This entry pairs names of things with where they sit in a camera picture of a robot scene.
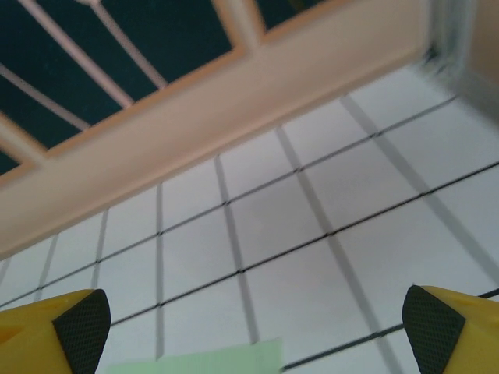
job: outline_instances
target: grout line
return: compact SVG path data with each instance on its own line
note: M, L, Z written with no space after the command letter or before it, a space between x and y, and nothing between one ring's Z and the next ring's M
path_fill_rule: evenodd
M13 298L11 300L8 300L7 302L3 302L2 304L0 304L0 308L3 308L4 306L8 305L8 304L11 304L13 302L16 302L17 300L21 299L21 298L24 298L28 295L31 295L31 294L34 294L36 292L38 292L40 290L40 288L35 288L34 290L31 290L31 291L28 291L28 292L25 292L24 294L20 295L20 296L17 296L16 298Z
M363 109L350 97L342 97L342 103L350 115L364 128L375 127L369 116ZM397 168L402 177L418 192L425 193L430 188L423 178L412 167L412 165L402 156L397 148L383 136L374 139L381 152ZM482 271L495 284L499 285L499 266L489 255L484 247L469 232L465 225L445 206L445 204L436 195L426 194L423 199L425 204L431 209L435 216L449 230L454 238L461 244L463 249L474 259Z
M317 158L316 160L314 161L311 161L309 162L308 164L305 164L303 165L303 169L309 169L317 164L321 164L327 160L329 160L330 158L334 157L334 156L338 156L339 154L342 154L348 150L351 150L353 148L356 148L357 146L360 146L364 143L367 143L369 142L373 137L375 136L375 134L373 135L369 135L369 136L366 136L365 138L361 139L361 140L357 140L356 142L354 143L351 143L349 144L348 146L344 146L342 148L340 148L339 150L336 150L335 152L332 152L332 153L329 153L329 154L326 154L325 156L322 156L322 157L319 157Z
M41 286L41 289L43 290L44 288L46 288L48 286L52 286L53 284L58 283L60 281L63 281L66 278L72 277L73 275L79 273L80 271L84 271L84 270L88 269L89 267L94 266L96 263L97 262L88 263L87 265L80 267L79 269L73 270L71 273L67 273L66 275L63 275L62 277L59 277L59 278L56 278L56 279L51 280L49 282L46 282L44 285Z
M99 284L99 272L101 270L101 257L104 250L104 239L106 235L106 228L108 227L109 209L106 209L102 214L101 230L99 231L99 241L97 242L97 251L95 253L95 266L92 274L92 281L90 288L96 289Z
M113 252L109 255L106 255L104 257L102 257L101 259L98 260L99 263L103 262L103 261L107 261L108 259L112 258L112 257L116 257L117 255L121 255L122 253L128 251L129 249L133 249L145 242L148 242L154 238L156 238L157 236L159 235L159 233L155 233L155 234L152 234L152 235L149 235L147 236L146 238L144 239L140 239L138 242L135 242L133 244L130 244L130 245L127 245L125 248L122 248L120 249L119 251L116 251L116 252Z
M225 182L224 170L220 161L220 157L215 157L215 170L218 177L218 186L220 188L220 194L222 201L228 201L228 190L227 184ZM234 257L234 264L238 270L237 280L239 282L239 290L241 291L242 305L244 307L244 314L246 317L246 324L248 326L249 340L252 344L260 341L258 334L257 320L255 317L255 309L250 295L250 286L248 285L248 280L246 274L242 272L244 267L242 262L241 245L237 237L237 230L235 228L235 219L232 213L232 208L230 205L224 205L225 222L227 224L228 236L231 242L232 255Z
M345 344L342 344L342 345L339 345L335 348L332 348L332 349L328 349L326 351L322 351L320 353L317 353L315 355L311 355L309 357L305 357L305 358L302 358L298 361L295 361L295 362L291 362L287 365L285 365L283 368L282 368L282 371L283 372L286 372L288 370L291 370L291 369L295 369L299 366L303 366L305 364L309 364L311 362L314 362L316 360L319 360L321 358L325 358L327 356L331 356L335 353L338 353L338 352L341 352L341 351L345 351L349 348L353 348L353 347L356 347L357 345L361 345L361 344L364 344L364 343L367 343L368 341L371 341L371 340L374 340L374 339L377 339L377 338L380 338L380 337L384 337L390 333L394 333L394 332L397 332L399 330L403 330L404 326L401 324L401 325L397 325L397 326L393 326L393 327L390 327L386 330L382 330L382 331L379 331L379 332L376 332L376 333L372 333L371 335L367 335L365 337L361 337L359 339L356 339L356 340L352 340L348 343L345 343Z
M280 177L272 179L269 182L266 182L266 183L264 183L262 185L259 185L259 186L255 187L254 189L246 191L246 192L242 193L241 195L235 196L235 197L233 197L231 199L227 198L226 200L224 200L225 202L224 202L223 205L229 205L229 204L235 203L236 201L241 200L241 199L243 199L243 198L245 198L245 197L247 197L249 195L252 195L255 192L258 192L258 191L260 191L262 189L270 187L271 185L274 185L274 184L276 184L276 183L278 183L280 181L284 181L285 179L292 177L295 173L296 173L296 171L290 171L290 172L288 172L286 174L281 175Z
M208 282L206 284L202 284L199 287L193 288L192 290L189 290L189 291L183 292L183 293L181 293L179 295L173 296L172 298L169 298L168 300L165 300L162 303L160 303L159 306L162 307L162 306L165 306L167 304L170 304L171 302L176 302L177 300L180 300L181 298L185 298L187 296L195 294L198 291L202 291L202 290L204 290L206 288L209 288L209 287L214 286L216 284L219 284L219 283L221 283L223 281L231 279L232 277L236 277L239 274L240 274L239 271L235 271L234 273L230 273L230 274L224 275L223 277L220 277L220 278L217 278L215 280L212 280L211 282Z
M152 305L152 306L148 306L147 308L141 309L138 312L130 314L129 316L117 319L116 321L111 322L111 327L119 325L120 323L124 323L126 321L130 321L131 319L134 319L135 317L142 316L143 314L145 314L147 312L150 312L151 310L155 310L156 308L159 309L159 305L158 304L155 304L155 305Z
M499 266L492 256L469 232L468 228L459 220L436 195L429 195L426 201L431 210L454 235L464 250L482 268L482 271L496 284L499 285Z
M276 259L280 259L281 257L284 257L290 253L296 252L302 248L305 248L305 247L308 247L309 245L312 245L313 243L319 242L319 241L327 238L328 236L329 236L329 234L324 234L324 235L318 236L317 238L310 239L304 243L301 243L301 244L298 244L294 247L291 247L290 249L288 249L284 252L280 252L280 253L273 255L271 257L267 257L266 259L262 259L261 261L258 261L257 263L254 263L254 264L251 264L251 265L245 267L244 269L242 269L242 272L250 271L256 267L262 266L262 265L269 263L271 261L274 261Z
M163 228L163 183L157 186L156 198L156 231L160 232ZM163 268L163 235L156 237L156 302L160 304L163 301L163 284L165 282ZM163 309L156 309L156 359L163 356L165 352L165 321Z
M44 268L41 271L40 280L38 281L38 289L36 291L34 301L39 302L41 300L41 290L47 280L48 271L50 270L50 265L52 259L54 258L55 247L57 246L59 234L55 234L50 242L50 248L48 249L47 259L45 260Z
M282 149L286 154L289 162L296 170L300 170L300 162L298 155L292 147L289 138L286 136L284 130L279 127L275 130L277 138L279 139L280 144L282 145ZM302 187L303 193L306 196L306 199L309 202L309 205L313 211L315 218L317 219L322 231L327 234L328 232L333 231L333 226L329 221L327 214L324 212L324 208L320 203L317 194L315 193L310 180L308 179L305 172L297 172L296 173L299 184ZM342 247L342 244L338 240L336 236L330 235L327 238L327 244L340 267L340 271L345 278L347 285L352 292L352 296L355 299L357 305L359 306L360 312L365 319L367 326L371 331L378 331L380 329L380 323L377 320L376 315L374 314L374 310L367 298L366 292L364 291L362 284L360 283L359 278L356 275L355 270L353 269L352 264L347 257L345 250ZM387 367L393 374L400 373L402 371L397 359L395 358L395 353L392 351L391 347L387 344L379 344L380 353L387 364Z
M201 213L198 213L196 214L195 216L192 216L191 218L187 218L186 220L184 221L180 221L178 222L177 224L174 224L173 226L170 226L169 228L166 228L164 230L159 230L159 234L160 235L163 235L163 234L166 234L167 232L170 232L172 230L175 230L176 228L180 228L181 226L184 226L185 224L189 224L191 223L192 221L195 221L197 220L198 218L201 218L201 217L204 217L204 216L207 216L208 214L210 213L213 213L215 210L218 210L220 208L223 207L223 204L220 204L220 205L217 205L217 206L214 206L213 208L210 208L210 209L207 209Z
M441 103L436 104L433 107L427 108L424 111L421 111L420 113L412 115L411 117L408 117L406 119L402 119L401 121L396 122L393 125L389 125L386 129L383 129L381 131L378 130L379 131L379 135L382 135L382 134L385 134L386 132L398 129L399 127L401 127L401 126L403 126L403 125L405 125L407 123L413 122L416 119L422 118L425 115L433 113L434 111L438 111L438 110L440 110L440 109L448 106L450 103L452 103L456 99L458 99L458 95L454 95L453 97L451 97L450 99L447 99L446 101L442 101Z

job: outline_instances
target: black rubber pad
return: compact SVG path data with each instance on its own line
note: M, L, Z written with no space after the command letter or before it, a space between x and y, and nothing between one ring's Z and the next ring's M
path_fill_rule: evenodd
M94 374L111 326L105 292L93 291L52 323L73 374Z
M442 374L465 318L419 286L411 286L402 309L405 332L421 374Z

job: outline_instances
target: light green paper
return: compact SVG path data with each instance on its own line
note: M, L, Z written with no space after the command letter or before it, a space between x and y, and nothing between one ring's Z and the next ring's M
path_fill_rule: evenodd
M107 374L278 374L281 366L281 341L271 340L157 362L113 365Z

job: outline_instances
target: yellow object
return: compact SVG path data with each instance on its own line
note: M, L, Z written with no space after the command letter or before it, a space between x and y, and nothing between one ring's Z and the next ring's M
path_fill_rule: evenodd
M93 373L110 321L102 290L0 312L0 374Z
M499 372L499 303L412 286L402 317L422 374Z

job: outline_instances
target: white tile wall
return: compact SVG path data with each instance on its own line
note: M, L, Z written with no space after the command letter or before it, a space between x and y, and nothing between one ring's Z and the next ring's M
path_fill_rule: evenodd
M499 125L460 101L387 134L430 188L499 160Z
M109 331L97 374L112 364L154 359L156 355L156 311L113 326Z
M165 354L184 355L248 344L242 296L235 278L163 307Z
M399 69L351 93L378 129L403 121L451 98L412 68Z
M383 328L402 322L405 293L413 284L472 295L496 287L422 200L343 231L338 239Z
M237 146L220 157L230 197L241 195L292 170L275 132Z
M45 239L11 257L0 287L0 305L38 288L51 243L52 238Z
M306 170L334 228L341 228L417 192L373 142Z
M112 207L104 235L102 256L137 243L157 230L157 187Z
M41 298L54 298L55 296L68 294L69 292L92 288L93 274L94 266L91 266L67 278L58 280L41 290Z
M418 364L412 353L411 344L404 330L391 333L385 339L395 353L395 357L404 373L411 374L419 372Z
M293 362L368 335L326 241L248 272L260 337L282 337Z
M437 196L499 263L499 168L441 190Z
M232 204L245 266L322 234L295 176Z
M203 162L167 180L163 183L162 190L163 228L170 228L221 204L213 160Z
M163 236L165 299L235 272L223 209Z
M61 232L48 269L47 282L65 276L97 259L102 213Z
M156 241L103 261L97 286L108 295L112 321L155 305Z
M339 101L291 120L284 130L302 165L367 137Z
M435 194L489 252L488 265L499 266L499 127L461 101L435 109L450 95L414 69L394 72L351 97L379 129L416 115L379 136L393 143L431 188L492 165ZM434 109L421 114L429 108ZM220 156L230 198L268 185L217 209L219 181L214 161L208 160L165 181L161 195L154 187L112 207L107 219L100 213L59 233L47 274L51 238L4 261L0 309L88 288L95 276L108 295L113 321L99 374L112 363L153 359L162 345L157 341L163 340L164 354L177 355L245 344L250 336L281 337L286 363L310 359L290 370L296 374L398 373L385 363L383 357L389 356L382 356L380 348L392 351L403 374L416 373L403 331L379 338L388 344L371 340L313 358L369 336L365 316L375 317L381 329L400 323L412 283L475 295L499 285L427 206L433 199L419 197L391 208L417 192L340 102L291 120L283 129L299 161L315 163L299 172L310 180L334 228L384 211L336 234L373 316L359 309L343 277L344 259L337 263L321 240L324 233L309 204L313 196L288 175L292 166L274 131ZM341 150L360 139L366 141ZM337 154L321 158L332 153ZM163 236L145 241L158 228L166 230ZM164 247L158 253L160 238ZM104 259L95 266L98 253ZM239 256L250 266L244 277L230 275ZM35 292L39 286L41 294ZM165 302L154 309L161 290ZM163 317L163 326L157 317Z

